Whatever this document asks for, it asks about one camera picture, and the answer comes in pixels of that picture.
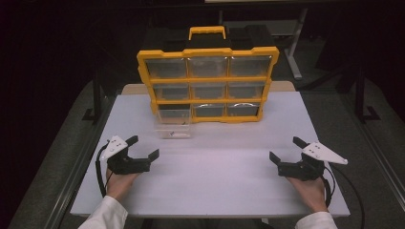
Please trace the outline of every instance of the human hand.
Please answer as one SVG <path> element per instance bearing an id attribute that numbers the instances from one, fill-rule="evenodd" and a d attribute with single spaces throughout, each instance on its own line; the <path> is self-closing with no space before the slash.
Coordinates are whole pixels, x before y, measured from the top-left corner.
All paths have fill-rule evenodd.
<path id="1" fill-rule="evenodd" d="M 121 202 L 134 183 L 135 178 L 139 175 L 140 174 L 116 175 L 113 174 L 110 169 L 107 169 L 106 177 L 110 178 L 107 182 L 107 196 Z"/>
<path id="2" fill-rule="evenodd" d="M 328 212 L 325 202 L 325 187 L 322 178 L 316 180 L 302 181 L 297 178 L 287 177 L 287 180 L 294 186 L 300 194 L 304 203 L 313 213 Z"/>

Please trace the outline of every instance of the gray floor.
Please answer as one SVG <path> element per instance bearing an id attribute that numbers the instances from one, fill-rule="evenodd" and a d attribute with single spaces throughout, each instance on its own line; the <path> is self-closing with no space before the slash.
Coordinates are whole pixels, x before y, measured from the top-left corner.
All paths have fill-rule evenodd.
<path id="1" fill-rule="evenodd" d="M 278 47 L 282 49 L 287 42 L 279 42 Z M 314 68 L 322 45 L 322 40 L 300 41 L 295 57 L 304 77 L 301 81 L 292 78 L 281 52 L 273 80 L 290 80 L 299 87 L 324 75 L 326 72 Z M 336 167 L 350 179 L 361 196 L 366 213 L 365 228 L 403 228 L 404 210 L 398 201 L 400 197 L 393 190 L 401 188 L 405 177 L 402 166 L 405 164 L 405 125 L 370 81 L 366 81 L 365 105 L 374 107 L 381 119 L 360 123 L 353 115 L 353 92 L 338 94 L 334 91 L 338 79 L 310 92 L 302 92 L 316 133 L 324 144 L 349 160 L 349 165 Z M 50 219 L 50 216 L 58 211 L 55 206 L 69 208 L 68 201 L 61 203 L 63 190 L 75 172 L 83 173 L 87 168 L 86 161 L 81 164 L 81 167 L 85 165 L 84 170 L 77 170 L 76 166 L 77 159 L 83 158 L 82 154 L 89 154 L 83 153 L 83 148 L 91 149 L 88 143 L 99 132 L 99 127 L 92 121 L 81 120 L 92 102 L 92 84 L 89 83 L 77 97 L 10 228 L 77 228 L 85 220 L 70 215 L 69 209 L 61 221 Z M 104 110 L 108 112 L 112 102 L 113 98 L 106 99 Z M 350 184 L 339 173 L 334 173 L 351 211 L 349 217 L 336 219 L 336 223 L 341 229 L 359 228 L 359 201 Z M 402 180 L 389 181 L 395 175 Z M 293 228 L 296 220 L 272 219 L 271 224 L 277 229 Z M 125 228 L 140 228 L 141 223 L 142 219 L 128 218 Z"/>

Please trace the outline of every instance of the black metal stand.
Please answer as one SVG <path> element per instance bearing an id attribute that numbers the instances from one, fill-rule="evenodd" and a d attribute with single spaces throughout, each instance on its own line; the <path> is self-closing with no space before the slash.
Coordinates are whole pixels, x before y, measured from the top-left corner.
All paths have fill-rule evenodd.
<path id="1" fill-rule="evenodd" d="M 306 86 L 297 88 L 297 91 L 310 91 L 327 82 L 328 80 L 336 77 L 339 74 L 343 74 L 342 78 L 337 83 L 335 89 L 339 93 L 347 93 L 352 85 L 355 86 L 355 101 L 354 101 L 354 113 L 362 123 L 366 123 L 366 120 L 379 120 L 380 117 L 376 113 L 375 109 L 371 106 L 367 107 L 369 115 L 364 115 L 364 89 L 365 89 L 365 75 L 361 64 L 355 62 L 345 63 L 336 70 L 318 78 L 317 80 L 309 83 Z"/>
<path id="2" fill-rule="evenodd" d="M 93 109 L 87 109 L 82 120 L 92 120 L 93 122 L 97 122 L 101 115 L 101 86 L 97 71 L 95 71 L 93 76 L 93 106 Z"/>

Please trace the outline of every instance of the white desk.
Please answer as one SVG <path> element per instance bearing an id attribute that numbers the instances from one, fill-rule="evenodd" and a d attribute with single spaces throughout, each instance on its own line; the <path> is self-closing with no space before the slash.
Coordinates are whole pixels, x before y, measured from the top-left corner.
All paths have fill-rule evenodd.
<path id="1" fill-rule="evenodd" d="M 96 153 L 112 135 L 139 136 L 131 157 L 160 149 L 151 172 L 142 174 L 124 200 L 132 216 L 141 218 L 278 218 L 307 214 L 296 191 L 268 159 L 272 151 L 296 162 L 296 135 L 317 139 L 299 93 L 270 93 L 260 122 L 192 125 L 192 138 L 159 139 L 154 133 L 149 95 L 119 95 L 106 123 L 71 213 L 87 216 L 101 202 L 96 181 Z M 102 171 L 106 169 L 102 161 Z M 335 217 L 349 210 L 338 187 L 331 200 Z"/>

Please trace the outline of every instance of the wire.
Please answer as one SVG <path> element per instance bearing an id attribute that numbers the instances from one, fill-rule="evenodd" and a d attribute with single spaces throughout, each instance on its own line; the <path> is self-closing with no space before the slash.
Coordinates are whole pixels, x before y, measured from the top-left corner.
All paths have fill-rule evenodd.
<path id="1" fill-rule="evenodd" d="M 331 179 L 332 179 L 332 181 L 333 181 L 333 189 L 331 190 L 331 193 L 330 193 L 330 195 L 333 196 L 333 194 L 334 194 L 334 189 L 336 188 L 336 180 L 335 180 L 333 174 L 331 173 L 331 170 L 328 169 L 328 167 L 326 167 L 326 166 L 325 166 L 325 169 L 328 170 L 328 172 L 330 173 Z"/>
<path id="2" fill-rule="evenodd" d="M 104 185 L 104 189 L 105 189 L 105 190 L 107 190 L 107 184 L 108 184 L 108 181 L 110 181 L 110 178 L 111 178 L 112 175 L 113 175 L 113 171 L 112 171 L 111 174 L 108 176 L 107 182 L 105 182 L 105 185 Z"/>
<path id="3" fill-rule="evenodd" d="M 107 144 L 105 144 L 103 147 L 101 147 L 101 149 L 98 151 L 97 158 L 96 158 L 96 174 L 97 174 L 97 181 L 98 181 L 98 186 L 99 186 L 99 188 L 100 188 L 101 195 L 102 195 L 103 197 L 105 197 L 105 195 L 106 195 L 107 192 L 105 191 L 104 183 L 102 182 L 100 156 L 101 156 L 101 152 L 103 152 L 103 151 L 107 148 L 109 142 L 110 142 L 110 141 L 108 141 Z"/>
<path id="4" fill-rule="evenodd" d="M 352 187 L 352 189 L 354 190 L 354 193 L 358 199 L 358 203 L 360 204 L 360 211 L 361 211 L 361 225 L 360 228 L 363 229 L 364 228 L 364 224 L 366 221 L 366 214 L 364 212 L 364 205 L 363 205 L 363 201 L 361 200 L 361 197 L 357 191 L 357 189 L 354 187 L 353 183 L 349 180 L 348 177 L 346 177 L 345 174 L 343 174 L 339 169 L 337 169 L 335 166 L 330 165 L 331 168 L 333 168 L 334 170 L 336 170 L 342 177 L 345 178 L 345 180 L 350 184 L 350 186 Z"/>

